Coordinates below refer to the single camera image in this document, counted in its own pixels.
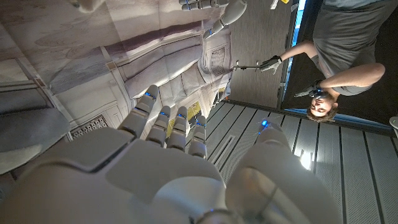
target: gray shirt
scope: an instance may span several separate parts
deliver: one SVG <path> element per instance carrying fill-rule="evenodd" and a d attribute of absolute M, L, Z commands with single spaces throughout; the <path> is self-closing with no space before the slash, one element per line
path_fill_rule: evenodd
<path fill-rule="evenodd" d="M 349 68 L 375 63 L 374 46 L 379 28 L 398 1 L 379 1 L 356 9 L 322 5 L 313 32 L 318 53 L 311 58 L 326 78 Z M 333 88 L 342 95 L 362 93 L 371 86 Z"/>

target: robotic finger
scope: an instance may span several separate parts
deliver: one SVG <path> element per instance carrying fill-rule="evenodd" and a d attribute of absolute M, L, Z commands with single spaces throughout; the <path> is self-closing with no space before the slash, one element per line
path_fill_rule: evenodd
<path fill-rule="evenodd" d="M 188 149 L 188 154 L 193 156 L 199 156 L 207 159 L 206 150 L 206 118 L 199 116 L 195 129 L 193 130 L 193 137 L 191 140 L 191 146 Z"/>
<path fill-rule="evenodd" d="M 196 9 L 207 9 L 210 7 L 214 7 L 211 5 L 210 0 L 204 0 L 204 1 L 186 1 L 185 4 L 182 4 L 181 9 L 183 11 L 190 11 L 190 10 L 196 10 Z"/>
<path fill-rule="evenodd" d="M 119 130 L 127 131 L 139 138 L 145 128 L 148 117 L 154 107 L 159 88 L 151 85 L 141 97 L 136 107 L 131 110 L 127 118 L 118 127 Z"/>
<path fill-rule="evenodd" d="M 167 142 L 167 148 L 175 148 L 183 152 L 185 151 L 187 116 L 187 108 L 184 106 L 180 107 L 177 111 L 177 116 L 175 117 L 172 133 L 170 135 L 169 141 Z"/>
<path fill-rule="evenodd" d="M 164 106 L 161 109 L 155 121 L 155 124 L 153 125 L 152 129 L 149 131 L 146 141 L 151 141 L 155 144 L 158 144 L 160 147 L 164 146 L 167 127 L 169 125 L 170 111 L 171 109 L 169 106 Z"/>

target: wall vent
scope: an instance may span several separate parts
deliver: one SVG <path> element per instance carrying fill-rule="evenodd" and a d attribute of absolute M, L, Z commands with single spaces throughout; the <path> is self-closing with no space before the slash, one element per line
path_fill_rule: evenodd
<path fill-rule="evenodd" d="M 224 61 L 225 47 L 211 52 L 210 69 L 216 77 L 225 74 Z"/>
<path fill-rule="evenodd" d="M 75 128 L 73 131 L 70 132 L 70 134 L 72 135 L 72 139 L 76 139 L 87 132 L 103 127 L 109 127 L 109 125 L 105 121 L 104 116 L 99 115 L 98 117 L 92 119 L 91 121 L 88 121 L 84 125 Z"/>

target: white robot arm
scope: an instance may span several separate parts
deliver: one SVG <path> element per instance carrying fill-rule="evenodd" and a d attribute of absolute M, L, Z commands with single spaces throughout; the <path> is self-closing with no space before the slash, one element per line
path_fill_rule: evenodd
<path fill-rule="evenodd" d="M 221 19 L 213 24 L 213 27 L 205 32 L 204 39 L 218 33 L 226 25 L 238 20 L 248 6 L 245 0 L 179 0 L 183 11 L 206 9 L 209 7 L 226 7 Z"/>
<path fill-rule="evenodd" d="M 94 130 L 40 156 L 0 205 L 0 223 L 341 223 L 326 188 L 269 121 L 227 186 L 206 160 L 204 117 L 188 153 L 186 108 L 166 149 L 168 106 L 139 139 L 158 94 L 149 87 L 118 129 Z"/>

